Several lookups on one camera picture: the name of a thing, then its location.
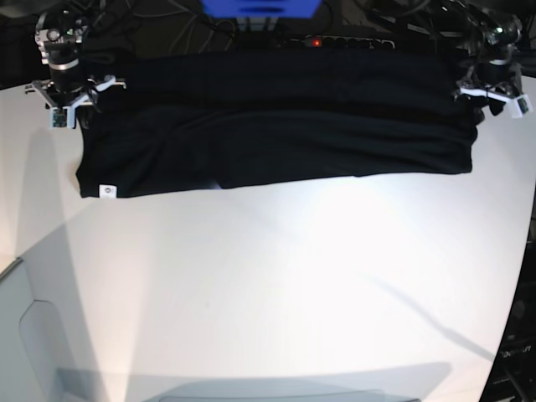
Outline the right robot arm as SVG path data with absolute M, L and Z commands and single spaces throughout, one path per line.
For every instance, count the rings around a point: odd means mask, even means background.
M 84 42 L 105 17 L 106 7 L 106 1 L 66 1 L 39 16 L 34 41 L 50 78 L 30 82 L 24 92 L 44 99 L 52 128 L 74 128 L 79 108 L 97 109 L 100 93 L 112 86 L 126 88 L 124 79 L 94 75 L 86 67 L 96 60 L 85 54 Z

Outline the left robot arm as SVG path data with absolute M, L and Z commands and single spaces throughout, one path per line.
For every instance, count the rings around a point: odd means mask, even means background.
M 435 41 L 466 51 L 456 62 L 456 100 L 488 106 L 495 116 L 506 111 L 513 119 L 533 111 L 517 58 L 523 22 L 516 13 L 476 1 L 425 1 L 415 19 Z

